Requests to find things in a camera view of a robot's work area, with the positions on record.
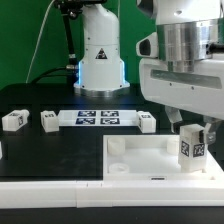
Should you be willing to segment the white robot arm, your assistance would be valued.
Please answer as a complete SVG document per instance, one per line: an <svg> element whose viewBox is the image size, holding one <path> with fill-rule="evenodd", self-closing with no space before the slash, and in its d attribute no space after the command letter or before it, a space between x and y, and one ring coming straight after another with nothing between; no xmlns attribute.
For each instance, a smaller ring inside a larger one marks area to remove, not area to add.
<svg viewBox="0 0 224 224"><path fill-rule="evenodd" d="M136 0L156 31L136 44L143 97L165 106L174 132L183 130L182 110L201 114L201 143L215 141L224 121L224 0ZM90 95L127 88L120 58L119 21L100 3L83 4L84 57L77 91Z"/></svg>

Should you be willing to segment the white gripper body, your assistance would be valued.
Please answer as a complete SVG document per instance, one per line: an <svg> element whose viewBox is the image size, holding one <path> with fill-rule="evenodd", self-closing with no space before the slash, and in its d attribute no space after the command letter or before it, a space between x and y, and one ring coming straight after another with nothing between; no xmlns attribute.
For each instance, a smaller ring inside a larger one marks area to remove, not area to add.
<svg viewBox="0 0 224 224"><path fill-rule="evenodd" d="M194 72L170 72L158 59L139 64L144 98L162 105L224 120L224 56L195 63Z"/></svg>

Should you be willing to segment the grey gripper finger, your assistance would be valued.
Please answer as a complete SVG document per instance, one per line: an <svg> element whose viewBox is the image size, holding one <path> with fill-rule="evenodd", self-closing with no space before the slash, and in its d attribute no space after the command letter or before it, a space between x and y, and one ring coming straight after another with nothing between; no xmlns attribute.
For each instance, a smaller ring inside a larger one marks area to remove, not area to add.
<svg viewBox="0 0 224 224"><path fill-rule="evenodd" d="M216 131L221 125L222 121L213 117L204 117L205 127L203 131L204 143L211 145L216 141Z"/></svg>
<svg viewBox="0 0 224 224"><path fill-rule="evenodd" d="M165 112L171 124L171 131L178 134L180 131L180 126L183 122L180 110L174 107L166 106Z"/></svg>

